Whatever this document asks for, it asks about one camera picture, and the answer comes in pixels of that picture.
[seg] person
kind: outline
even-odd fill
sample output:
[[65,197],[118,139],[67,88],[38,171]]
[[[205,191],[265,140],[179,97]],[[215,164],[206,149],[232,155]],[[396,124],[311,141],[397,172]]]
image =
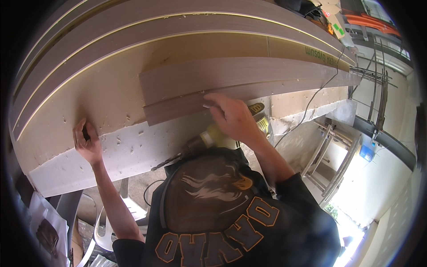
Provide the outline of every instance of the person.
[[165,167],[145,241],[108,176],[95,129],[83,119],[73,130],[75,146],[93,168],[118,238],[119,267],[332,266],[341,249],[336,223],[300,174],[268,142],[243,101],[222,94],[205,99],[214,103],[210,112],[220,130],[254,151],[277,199],[240,148],[210,148]]

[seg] white wall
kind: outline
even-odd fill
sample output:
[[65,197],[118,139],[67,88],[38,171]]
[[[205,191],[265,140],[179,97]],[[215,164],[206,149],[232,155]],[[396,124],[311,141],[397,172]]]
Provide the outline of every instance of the white wall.
[[385,214],[411,174],[412,171],[385,148],[376,151],[372,162],[357,153],[331,203],[364,227]]
[[372,242],[366,243],[366,247],[362,248],[366,253],[360,253],[359,258],[354,259],[355,263],[361,261],[359,267],[389,265],[389,261],[405,240],[414,215],[418,211],[416,204],[420,185],[421,173],[419,169],[415,169],[402,190],[396,194],[396,200],[391,207],[379,219]]
[[[359,67],[366,68],[369,60],[359,58]],[[375,70],[374,62],[369,67],[370,70]],[[381,73],[382,66],[377,65],[377,72]],[[388,74],[392,79],[389,81],[396,87],[389,84],[388,99],[385,111],[385,122],[383,129],[394,138],[401,141],[409,150],[415,153],[414,127],[416,116],[416,96],[414,95],[416,86],[413,74],[405,77],[404,75],[393,71],[386,67]],[[357,100],[356,115],[368,119],[369,106],[374,95],[374,82],[363,79],[353,94],[353,99]],[[380,106],[381,86],[377,85],[377,93],[375,96],[374,111],[371,120],[376,123],[378,116],[378,108]]]

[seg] man's right hand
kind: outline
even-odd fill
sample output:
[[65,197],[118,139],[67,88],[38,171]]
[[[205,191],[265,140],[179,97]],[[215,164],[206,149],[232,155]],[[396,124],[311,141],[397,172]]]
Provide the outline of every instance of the man's right hand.
[[[83,126],[85,124],[86,130],[90,137],[90,139],[87,141],[83,136]],[[99,137],[95,132],[92,124],[89,122],[86,123],[86,118],[83,118],[73,129],[73,139],[77,152],[79,152],[79,154],[82,155],[82,157],[85,158],[85,160],[87,160],[92,165],[92,167],[102,162],[101,141],[99,140]]]
[[243,101],[218,93],[207,94],[204,98],[215,103],[210,108],[212,118],[219,129],[229,137],[249,147],[266,139]]

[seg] man's left hand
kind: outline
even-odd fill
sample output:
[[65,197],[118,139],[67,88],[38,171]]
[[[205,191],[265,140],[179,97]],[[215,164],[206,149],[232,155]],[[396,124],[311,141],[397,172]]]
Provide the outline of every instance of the man's left hand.
[[[86,140],[83,136],[83,127],[85,124],[90,137],[89,140]],[[87,160],[92,166],[102,162],[101,141],[99,140],[92,124],[86,122],[86,118],[83,118],[73,129],[73,139],[77,152],[79,152],[79,154],[82,155],[82,157],[85,158],[85,160]]]

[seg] power drill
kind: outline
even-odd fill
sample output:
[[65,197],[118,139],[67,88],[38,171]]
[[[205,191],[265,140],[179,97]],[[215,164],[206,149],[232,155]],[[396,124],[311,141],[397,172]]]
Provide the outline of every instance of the power drill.
[[[266,138],[270,141],[270,143],[272,143],[273,132],[272,132],[271,125],[269,123],[269,119],[265,116],[265,114],[262,113],[264,108],[265,108],[265,105],[263,103],[256,103],[248,106],[248,109],[250,110],[255,121],[257,122],[258,128],[262,132],[264,132],[264,134],[266,135]],[[153,167],[151,171],[155,171],[158,168],[163,167],[164,165],[172,162],[177,158],[182,159],[189,156],[200,155],[203,151],[213,146],[226,147],[231,150],[234,150],[240,147],[240,142],[233,140],[230,137],[223,134],[223,132],[221,132],[221,130],[219,129],[218,125],[214,123],[209,125],[206,131],[188,140],[184,144],[184,146],[182,146],[180,153],[174,155],[171,158],[168,158],[164,162]]]

